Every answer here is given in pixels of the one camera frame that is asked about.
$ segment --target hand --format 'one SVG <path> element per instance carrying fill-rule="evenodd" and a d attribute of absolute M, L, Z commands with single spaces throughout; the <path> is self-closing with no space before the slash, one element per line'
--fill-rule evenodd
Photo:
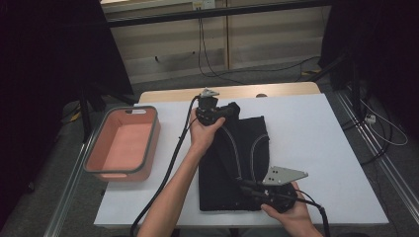
<path fill-rule="evenodd" d="M 296 182 L 293 182 L 293 187 L 298 190 Z M 300 192 L 297 192 L 297 195 L 298 198 L 304 198 Z M 307 205 L 303 202 L 296 201 L 293 208 L 285 213 L 278 213 L 266 204 L 262 204 L 261 208 L 269 216 L 279 220 L 293 237 L 322 236 L 312 224 Z"/>
<path fill-rule="evenodd" d="M 204 126 L 197 120 L 196 109 L 191 111 L 189 123 L 191 124 L 191 148 L 198 149 L 202 156 L 206 153 L 213 141 L 215 132 L 224 124 L 225 118 L 219 118 L 214 124 Z"/>

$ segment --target wall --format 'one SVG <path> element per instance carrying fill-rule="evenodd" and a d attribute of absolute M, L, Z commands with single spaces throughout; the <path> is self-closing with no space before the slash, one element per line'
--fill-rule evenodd
<path fill-rule="evenodd" d="M 192 10 L 191 0 L 102 1 L 108 19 Z M 274 3 L 217 0 L 216 7 Z M 329 7 L 203 19 L 209 65 L 214 71 L 299 61 L 320 55 Z M 199 74 L 198 20 L 112 29 L 131 83 Z M 210 72 L 201 45 L 201 67 Z"/>

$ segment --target folded garment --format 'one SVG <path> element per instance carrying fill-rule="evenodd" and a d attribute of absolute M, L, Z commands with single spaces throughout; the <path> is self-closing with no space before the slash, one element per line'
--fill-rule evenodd
<path fill-rule="evenodd" d="M 269 168 L 269 136 L 264 117 L 239 119 L 231 103 L 228 117 L 214 137 L 199 169 L 200 210 L 260 210 L 239 182 L 261 182 Z"/>

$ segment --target plastic bin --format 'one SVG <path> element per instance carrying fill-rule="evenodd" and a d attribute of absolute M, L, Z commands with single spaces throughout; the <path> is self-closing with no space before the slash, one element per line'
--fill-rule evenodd
<path fill-rule="evenodd" d="M 154 107 L 110 110 L 93 134 L 84 169 L 103 181 L 144 181 L 151 173 L 160 123 Z"/>

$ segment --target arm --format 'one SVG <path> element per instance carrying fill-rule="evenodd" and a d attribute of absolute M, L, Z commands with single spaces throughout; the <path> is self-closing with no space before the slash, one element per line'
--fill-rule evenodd
<path fill-rule="evenodd" d="M 215 132 L 225 118 L 211 126 L 203 126 L 191 112 L 191 147 L 167 186 L 163 189 L 145 216 L 138 232 L 140 236 L 170 236 L 181 214 L 186 194 L 197 172 L 201 158 L 213 141 Z"/>
<path fill-rule="evenodd" d="M 293 182 L 293 187 L 298 190 L 298 184 Z M 297 192 L 299 198 L 304 198 L 300 192 Z M 262 204 L 261 208 L 272 218 L 280 221 L 284 228 L 293 237 L 319 237 L 320 232 L 314 227 L 308 214 L 307 205 L 296 201 L 292 209 L 285 213 L 278 213 L 271 206 Z"/>

